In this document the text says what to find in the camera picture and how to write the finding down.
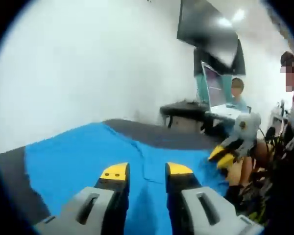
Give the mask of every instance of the desk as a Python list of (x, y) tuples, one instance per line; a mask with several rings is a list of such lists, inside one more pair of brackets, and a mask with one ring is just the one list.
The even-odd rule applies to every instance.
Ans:
[(166, 125), (166, 117), (170, 117), (168, 128), (171, 128), (173, 117), (181, 117), (192, 119), (195, 121), (203, 121), (205, 119), (205, 112), (209, 110), (209, 105), (205, 103), (189, 103), (181, 101), (173, 104), (168, 104), (160, 107), (160, 114), (162, 115), (164, 124)]

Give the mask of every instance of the gray mat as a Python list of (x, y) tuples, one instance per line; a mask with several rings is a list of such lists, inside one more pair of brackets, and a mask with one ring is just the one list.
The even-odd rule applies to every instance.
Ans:
[[(161, 126), (141, 124), (121, 119), (104, 122), (115, 131), (159, 148), (212, 149), (220, 141), (203, 134), (179, 133)], [(50, 215), (41, 196), (29, 183), (24, 165), (25, 147), (0, 154), (0, 171), (7, 190), (20, 211), (35, 224)]]

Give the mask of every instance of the white wall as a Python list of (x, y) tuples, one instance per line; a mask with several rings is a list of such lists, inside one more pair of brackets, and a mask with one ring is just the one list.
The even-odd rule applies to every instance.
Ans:
[(0, 153), (110, 118), (158, 123), (193, 99), (179, 0), (34, 1), (0, 49)]
[(245, 59), (246, 76), (243, 97), (252, 111), (262, 118), (261, 129), (266, 132), (269, 116), (277, 104), (284, 99), (286, 107), (292, 106), (293, 93), (285, 91), (285, 74), (280, 72), (280, 57), (287, 48), (277, 48), (278, 53), (268, 51), (260, 40), (239, 37)]

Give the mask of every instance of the ceiling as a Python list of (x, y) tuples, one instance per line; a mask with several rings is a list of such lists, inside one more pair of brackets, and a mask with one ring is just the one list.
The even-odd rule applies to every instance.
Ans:
[(208, 0), (228, 19), (239, 38), (248, 38), (265, 51), (281, 56), (289, 50), (287, 42), (272, 24), (260, 0)]

